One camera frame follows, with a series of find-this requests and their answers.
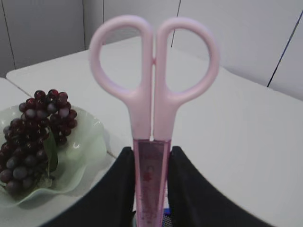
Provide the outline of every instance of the scissor handle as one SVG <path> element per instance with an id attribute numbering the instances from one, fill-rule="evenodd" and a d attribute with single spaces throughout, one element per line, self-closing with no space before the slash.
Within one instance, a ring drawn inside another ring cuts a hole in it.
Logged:
<path id="1" fill-rule="evenodd" d="M 167 38 L 175 29 L 186 29 L 196 33 L 204 40 L 210 62 L 205 76 L 193 87 L 183 92 L 173 92 L 166 84 L 166 48 Z M 212 34 L 199 22 L 184 18 L 171 18 L 166 20 L 157 33 L 156 47 L 156 81 L 155 81 L 155 103 L 154 103 L 154 128 L 155 140 L 170 140 L 174 128 L 177 109 L 203 94 L 214 82 L 219 71 L 220 54 Z"/>
<path id="2" fill-rule="evenodd" d="M 142 38 L 142 76 L 140 85 L 134 90 L 125 89 L 108 78 L 99 59 L 107 34 L 126 26 L 138 29 Z M 152 42 L 152 28 L 144 19 L 137 16 L 120 16 L 105 22 L 95 32 L 89 46 L 92 74 L 101 87 L 127 105 L 134 139 L 149 139 L 151 135 Z"/>

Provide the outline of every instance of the scissors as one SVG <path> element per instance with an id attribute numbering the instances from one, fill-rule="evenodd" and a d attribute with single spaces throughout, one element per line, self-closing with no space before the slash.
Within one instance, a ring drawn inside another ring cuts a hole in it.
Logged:
<path id="1" fill-rule="evenodd" d="M 142 78 L 134 90 L 125 89 L 109 79 L 99 59 L 107 34 L 122 27 L 138 29 L 142 38 Z M 171 91 L 165 79 L 167 39 L 170 32 L 178 28 L 196 33 L 204 40 L 210 55 L 205 76 L 183 92 Z M 162 225 L 168 159 L 176 112 L 182 104 L 200 96 L 212 85 L 218 74 L 220 59 L 211 33 L 203 25 L 189 18 L 170 18 L 163 22 L 157 32 L 155 57 L 152 45 L 151 25 L 137 16 L 120 16 L 105 22 L 95 32 L 90 43 L 90 67 L 96 82 L 128 107 L 134 142 L 138 227 Z M 153 65 L 155 65 L 154 102 L 152 102 Z"/>

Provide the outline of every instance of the bowl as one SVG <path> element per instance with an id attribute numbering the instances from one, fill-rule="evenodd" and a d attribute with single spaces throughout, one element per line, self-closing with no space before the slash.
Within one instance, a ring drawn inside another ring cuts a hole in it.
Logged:
<path id="1" fill-rule="evenodd" d="M 102 123 L 85 110 L 72 107 L 77 111 L 78 125 L 67 137 L 67 145 L 58 148 L 58 167 L 52 172 L 55 180 L 51 186 L 47 183 L 39 184 L 32 192 L 18 197 L 10 196 L 0 186 L 0 206 L 13 207 L 34 196 L 40 194 L 59 194 L 70 192 L 80 183 L 85 169 L 95 161 L 100 161 L 106 156 L 106 146 L 103 139 L 104 127 Z M 5 142 L 3 129 L 10 124 L 10 121 L 21 116 L 18 106 L 12 106 L 0 111 L 0 143 Z"/>

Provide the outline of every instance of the white wall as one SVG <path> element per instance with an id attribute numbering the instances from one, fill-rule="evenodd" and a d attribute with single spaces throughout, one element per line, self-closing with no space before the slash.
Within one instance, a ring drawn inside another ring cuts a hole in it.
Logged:
<path id="1" fill-rule="evenodd" d="M 303 100 L 303 18 L 269 87 Z"/>
<path id="2" fill-rule="evenodd" d="M 182 0 L 179 16 L 213 32 L 222 66 L 266 86 L 302 9 L 302 0 Z M 202 41 L 188 32 L 177 31 L 173 47 L 208 58 Z"/>
<path id="3" fill-rule="evenodd" d="M 5 77 L 6 73 L 13 69 L 14 61 L 0 1 L 0 77 Z"/>
<path id="4" fill-rule="evenodd" d="M 84 50 L 82 0 L 3 0 L 16 68 Z"/>

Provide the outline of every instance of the grapes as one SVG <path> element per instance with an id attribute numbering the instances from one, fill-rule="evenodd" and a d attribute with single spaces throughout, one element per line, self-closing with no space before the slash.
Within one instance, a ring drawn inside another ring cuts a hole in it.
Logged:
<path id="1" fill-rule="evenodd" d="M 21 190 L 21 183 L 19 181 L 16 180 L 11 180 L 10 182 L 7 183 L 5 190 L 11 194 L 11 195 L 15 195 L 18 192 L 20 192 Z"/>
<path id="2" fill-rule="evenodd" d="M 13 172 L 10 169 L 5 169 L 0 173 L 0 180 L 3 183 L 8 183 L 13 178 Z"/>
<path id="3" fill-rule="evenodd" d="M 20 105 L 19 105 L 19 110 L 21 111 L 21 112 L 25 112 L 26 110 L 27 110 L 27 105 L 26 105 L 26 103 L 21 103 Z"/>
<path id="4" fill-rule="evenodd" d="M 24 164 L 28 167 L 35 167 L 38 163 L 38 160 L 35 156 L 29 155 L 24 159 Z"/>
<path id="5" fill-rule="evenodd" d="M 27 169 L 24 166 L 18 166 L 13 171 L 13 177 L 16 180 L 22 180 L 27 176 Z"/>
<path id="6" fill-rule="evenodd" d="M 48 95 L 50 98 L 57 98 L 57 96 L 59 95 L 59 92 L 55 89 L 51 89 L 51 90 L 49 90 Z"/>
<path id="7" fill-rule="evenodd" d="M 27 178 L 23 179 L 22 184 L 24 189 L 29 189 L 34 183 L 32 177 L 28 176 Z"/>
<path id="8" fill-rule="evenodd" d="M 67 143 L 71 129 L 77 126 L 77 112 L 71 109 L 66 92 L 50 90 L 35 92 L 19 105 L 20 118 L 3 129 L 6 142 L 0 150 L 0 181 L 12 195 L 30 189 L 47 169 L 48 156 L 44 140 L 51 130 L 56 144 Z"/>
<path id="9" fill-rule="evenodd" d="M 34 98 L 29 98 L 26 102 L 26 107 L 28 109 L 35 109 L 36 108 L 36 100 Z"/>
<path id="10" fill-rule="evenodd" d="M 35 99 L 41 99 L 45 97 L 45 92 L 41 90 L 37 90 L 34 94 Z"/>
<path id="11" fill-rule="evenodd" d="M 55 106 L 54 103 L 50 103 L 48 106 L 47 106 L 47 111 L 51 114 L 57 112 L 57 108 Z"/>
<path id="12" fill-rule="evenodd" d="M 18 164 L 19 164 L 19 159 L 17 157 L 13 156 L 6 162 L 6 168 L 14 169 L 17 167 Z"/>
<path id="13" fill-rule="evenodd" d="M 25 117 L 27 119 L 34 119 L 36 117 L 36 111 L 34 109 L 28 109 L 25 111 Z"/>
<path id="14" fill-rule="evenodd" d="M 67 107 L 65 107 L 60 109 L 58 113 L 61 117 L 67 117 L 70 113 L 70 110 Z"/>
<path id="15" fill-rule="evenodd" d="M 45 161 L 45 160 L 47 160 L 46 152 L 45 152 L 43 149 L 41 149 L 41 150 L 39 150 L 39 151 L 37 152 L 36 157 L 37 157 L 37 159 L 39 159 L 40 161 Z"/>
<path id="16" fill-rule="evenodd" d="M 37 117 L 39 119 L 45 119 L 48 117 L 48 112 L 46 112 L 45 110 L 37 110 Z"/>

